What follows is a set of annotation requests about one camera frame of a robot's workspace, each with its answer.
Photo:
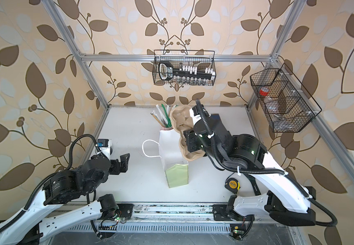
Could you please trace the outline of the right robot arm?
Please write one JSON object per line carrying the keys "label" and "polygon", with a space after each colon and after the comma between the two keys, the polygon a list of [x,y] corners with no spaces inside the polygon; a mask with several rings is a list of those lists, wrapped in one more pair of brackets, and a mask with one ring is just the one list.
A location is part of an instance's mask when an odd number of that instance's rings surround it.
{"label": "right robot arm", "polygon": [[316,200],[316,190],[292,178],[255,136],[231,135],[199,99],[195,102],[190,109],[193,129],[184,131],[188,150],[204,151],[217,170],[245,175],[255,192],[230,197],[226,212],[231,219],[258,215],[290,227],[337,225],[336,216]]}

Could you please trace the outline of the yellow tape measure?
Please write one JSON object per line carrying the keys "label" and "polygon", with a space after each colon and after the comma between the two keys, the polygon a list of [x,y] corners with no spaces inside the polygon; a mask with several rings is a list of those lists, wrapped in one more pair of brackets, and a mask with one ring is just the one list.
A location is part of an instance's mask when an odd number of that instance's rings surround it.
{"label": "yellow tape measure", "polygon": [[239,189],[240,189],[240,183],[237,179],[235,178],[228,178],[225,182],[225,188],[233,193],[234,195],[237,195]]}

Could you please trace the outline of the white wrapped straw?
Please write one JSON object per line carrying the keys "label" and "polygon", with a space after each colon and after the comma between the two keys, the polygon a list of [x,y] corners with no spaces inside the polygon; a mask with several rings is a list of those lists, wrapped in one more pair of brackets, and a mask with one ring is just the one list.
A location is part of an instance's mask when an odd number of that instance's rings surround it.
{"label": "white wrapped straw", "polygon": [[162,123],[166,127],[167,126],[167,119],[164,118],[164,115],[163,115],[163,113],[162,113],[162,111],[161,111],[161,109],[160,109],[158,104],[156,104],[156,109],[158,110],[158,113],[159,113],[159,116],[161,118]]}

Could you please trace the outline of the white green paper bag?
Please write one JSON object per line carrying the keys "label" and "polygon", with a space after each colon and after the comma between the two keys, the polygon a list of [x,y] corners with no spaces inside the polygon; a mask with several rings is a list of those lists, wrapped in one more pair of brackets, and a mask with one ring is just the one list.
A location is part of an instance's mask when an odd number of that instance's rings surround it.
{"label": "white green paper bag", "polygon": [[[142,143],[142,152],[147,158],[159,158],[161,160],[169,188],[189,184],[189,163],[182,155],[179,140],[180,134],[171,129],[161,130],[158,141],[147,139]],[[157,155],[146,154],[144,146],[149,142],[158,146]]]}

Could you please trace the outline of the red item in basket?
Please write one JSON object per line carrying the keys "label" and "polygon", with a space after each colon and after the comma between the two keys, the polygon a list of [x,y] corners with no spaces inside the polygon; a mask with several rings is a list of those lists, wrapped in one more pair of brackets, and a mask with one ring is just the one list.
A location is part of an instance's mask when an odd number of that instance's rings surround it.
{"label": "red item in basket", "polygon": [[261,87],[259,90],[259,95],[262,97],[266,97],[267,95],[269,95],[269,92],[270,92],[269,88]]}

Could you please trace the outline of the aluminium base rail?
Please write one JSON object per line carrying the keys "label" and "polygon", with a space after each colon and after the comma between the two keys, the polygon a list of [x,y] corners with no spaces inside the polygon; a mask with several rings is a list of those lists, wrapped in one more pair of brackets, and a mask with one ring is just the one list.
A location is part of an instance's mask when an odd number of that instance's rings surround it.
{"label": "aluminium base rail", "polygon": [[118,222],[94,222],[102,234],[111,233],[191,233],[229,234],[246,228],[250,220],[235,221],[219,213],[221,203],[119,203]]}

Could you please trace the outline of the black wrench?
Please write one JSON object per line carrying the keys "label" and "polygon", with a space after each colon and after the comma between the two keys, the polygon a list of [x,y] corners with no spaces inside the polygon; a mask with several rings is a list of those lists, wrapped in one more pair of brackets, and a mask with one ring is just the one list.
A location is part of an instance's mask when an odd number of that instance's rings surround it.
{"label": "black wrench", "polygon": [[259,187],[257,185],[256,178],[251,175],[246,175],[246,178],[250,181],[250,183],[252,185],[254,195],[260,196],[261,192],[260,192]]}

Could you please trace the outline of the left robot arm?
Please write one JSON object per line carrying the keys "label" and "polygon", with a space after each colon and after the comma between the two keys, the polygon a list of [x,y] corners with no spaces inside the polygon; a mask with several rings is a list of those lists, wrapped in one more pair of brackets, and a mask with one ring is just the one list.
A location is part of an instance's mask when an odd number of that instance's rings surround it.
{"label": "left robot arm", "polygon": [[86,137],[92,140],[96,154],[73,168],[73,149],[81,137],[75,139],[69,148],[68,166],[45,177],[33,190],[25,206],[0,223],[0,245],[38,245],[82,222],[90,222],[95,234],[102,238],[94,221],[100,218],[115,222],[120,220],[122,212],[112,194],[94,197],[81,208],[48,217],[72,200],[95,194],[110,175],[119,175],[128,170],[129,153],[121,155],[119,159],[111,159],[113,150],[109,140],[97,140],[90,134]]}

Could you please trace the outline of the pink straw holder cup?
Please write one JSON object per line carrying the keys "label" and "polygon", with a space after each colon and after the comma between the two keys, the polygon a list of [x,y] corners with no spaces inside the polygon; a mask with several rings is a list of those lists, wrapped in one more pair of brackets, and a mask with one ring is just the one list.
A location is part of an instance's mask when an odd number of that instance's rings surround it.
{"label": "pink straw holder cup", "polygon": [[161,131],[170,131],[173,127],[161,127]]}

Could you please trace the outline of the black tool in basket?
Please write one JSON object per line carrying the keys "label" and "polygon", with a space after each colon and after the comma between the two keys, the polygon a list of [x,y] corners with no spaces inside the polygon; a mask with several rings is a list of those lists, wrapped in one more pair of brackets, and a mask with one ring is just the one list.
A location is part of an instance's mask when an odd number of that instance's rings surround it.
{"label": "black tool in basket", "polygon": [[198,66],[182,65],[178,64],[174,66],[169,61],[161,61],[158,65],[157,73],[161,80],[170,81],[175,79],[176,81],[185,79],[198,80],[215,80],[216,71],[213,68],[205,67],[199,69]]}

